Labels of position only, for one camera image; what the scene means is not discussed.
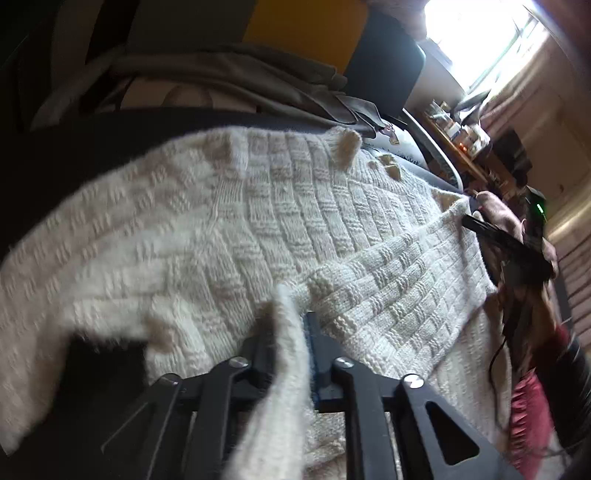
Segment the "knit fabric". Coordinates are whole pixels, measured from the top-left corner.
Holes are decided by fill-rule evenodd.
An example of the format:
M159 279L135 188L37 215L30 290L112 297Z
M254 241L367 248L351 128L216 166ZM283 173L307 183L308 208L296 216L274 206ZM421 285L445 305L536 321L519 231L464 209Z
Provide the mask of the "knit fabric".
M238 351L279 283L293 305L282 300L276 312L310 306L323 329L374 371L430 375L493 439L485 378L498 316L490 321L484 311L493 287L474 234L460 227L467 199L403 167L393 180L360 144L342 128L188 135L60 205L0 270L3 447L13 450L48 411L73 332L147 341L148 381L199 375ZM300 335L293 315L274 321L281 318L278 356L291 352L305 363L291 343ZM288 369L275 382L295 388L303 379ZM499 370L505 400L507 385ZM254 424L272 424L277 403L268 404L257 407ZM342 424L323 417L306 437L310 475L342 464ZM297 429L289 437L296 450L304 441ZM240 452L272 446L261 442L242 443L241 469L252 455ZM296 464L289 475L285 465L268 472L298 478Z

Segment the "gray panel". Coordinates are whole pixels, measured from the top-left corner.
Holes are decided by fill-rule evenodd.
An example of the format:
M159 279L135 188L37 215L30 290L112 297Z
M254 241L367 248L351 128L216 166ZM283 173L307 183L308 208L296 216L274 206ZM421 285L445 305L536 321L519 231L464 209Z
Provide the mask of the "gray panel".
M128 38L129 53L190 53L240 42L256 0L142 0Z

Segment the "gray cloth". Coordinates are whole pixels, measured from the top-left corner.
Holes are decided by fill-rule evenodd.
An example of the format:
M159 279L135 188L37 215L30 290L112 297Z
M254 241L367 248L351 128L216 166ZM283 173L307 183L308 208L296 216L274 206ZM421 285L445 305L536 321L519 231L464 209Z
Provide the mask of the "gray cloth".
M346 125L366 137L385 126L373 103L331 90L346 83L334 67L269 47L232 44L193 54L127 55L111 72L216 86L263 112Z

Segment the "screw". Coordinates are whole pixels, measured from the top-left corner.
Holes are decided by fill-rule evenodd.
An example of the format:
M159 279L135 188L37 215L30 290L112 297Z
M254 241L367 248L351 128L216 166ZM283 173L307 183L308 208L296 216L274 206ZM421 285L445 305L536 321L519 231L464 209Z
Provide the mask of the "screw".
M248 360L243 356L234 356L230 359L228 363L232 368L244 368L248 367L249 364Z
M345 356L338 356L335 358L335 364L337 367L341 368L351 368L354 365L353 361Z
M425 381L416 374L407 375L404 381L410 388L421 388L425 384Z

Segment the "desk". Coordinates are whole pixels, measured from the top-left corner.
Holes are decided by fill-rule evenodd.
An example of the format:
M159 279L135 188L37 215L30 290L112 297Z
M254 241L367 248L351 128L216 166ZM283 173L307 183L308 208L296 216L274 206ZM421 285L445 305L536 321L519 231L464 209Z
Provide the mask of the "desk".
M441 148L451 154L452 162L456 167L460 167L459 170L468 170L470 174L476 179L482 182L482 188L486 188L489 184L490 179L486 172L478 165L472 162L470 157L466 155L462 150L457 148L449 137L427 116L426 113L422 112L420 115L421 123L423 127L433 136L433 138L440 144Z

